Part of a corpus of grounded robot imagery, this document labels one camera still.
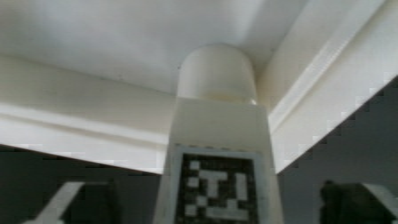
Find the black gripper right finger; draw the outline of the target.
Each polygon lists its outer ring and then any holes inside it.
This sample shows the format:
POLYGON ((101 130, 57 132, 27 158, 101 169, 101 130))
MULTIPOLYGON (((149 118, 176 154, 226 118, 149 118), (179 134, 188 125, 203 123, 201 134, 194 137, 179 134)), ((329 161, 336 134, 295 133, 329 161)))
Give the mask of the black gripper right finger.
POLYGON ((320 198, 320 224, 393 224, 396 217, 361 183, 327 180, 320 198))

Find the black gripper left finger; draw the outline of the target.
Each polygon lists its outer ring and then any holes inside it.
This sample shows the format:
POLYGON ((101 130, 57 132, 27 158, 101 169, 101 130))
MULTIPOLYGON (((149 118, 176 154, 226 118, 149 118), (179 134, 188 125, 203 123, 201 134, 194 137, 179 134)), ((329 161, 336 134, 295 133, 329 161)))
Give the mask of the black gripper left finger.
POLYGON ((66 182, 23 224, 121 224, 114 182, 66 182))

